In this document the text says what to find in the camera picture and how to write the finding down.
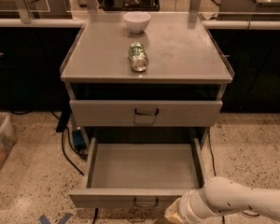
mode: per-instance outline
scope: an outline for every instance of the gray cabinet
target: gray cabinet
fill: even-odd
[[[70,196],[76,207],[165,208],[203,186],[201,147],[232,75],[190,14],[152,13],[140,35],[122,16],[92,14],[64,62],[73,118],[89,148],[82,187]],[[147,48],[144,73],[129,64],[134,40]]]

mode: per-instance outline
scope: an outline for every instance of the terrazzo floor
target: terrazzo floor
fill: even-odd
[[[93,209],[76,209],[69,198],[81,175],[62,153],[58,120],[50,112],[11,115],[18,141],[0,170],[0,224],[92,223]],[[217,175],[260,188],[280,189],[280,114],[222,113],[210,131]],[[84,170],[85,162],[66,153]],[[208,140],[203,147],[208,177],[214,176]],[[95,223],[168,223],[163,210],[99,209]],[[211,217],[203,223],[222,223]],[[225,217],[225,223],[278,223],[266,217]]]

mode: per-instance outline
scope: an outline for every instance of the soda can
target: soda can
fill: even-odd
[[[143,72],[148,67],[148,57],[144,46],[140,42],[132,42],[129,47],[129,59],[131,68],[135,72]]]

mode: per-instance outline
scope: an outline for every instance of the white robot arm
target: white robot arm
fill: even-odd
[[[176,224],[194,224],[244,210],[280,221],[280,189],[255,189],[215,176],[202,189],[190,190],[177,199],[165,216]]]

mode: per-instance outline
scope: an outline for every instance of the countertop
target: countertop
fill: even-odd
[[[148,28],[132,34],[124,13],[94,13],[64,62],[62,80],[123,83],[230,83],[232,78],[197,15],[150,13]],[[146,72],[131,70],[128,48],[141,42],[149,58]]]

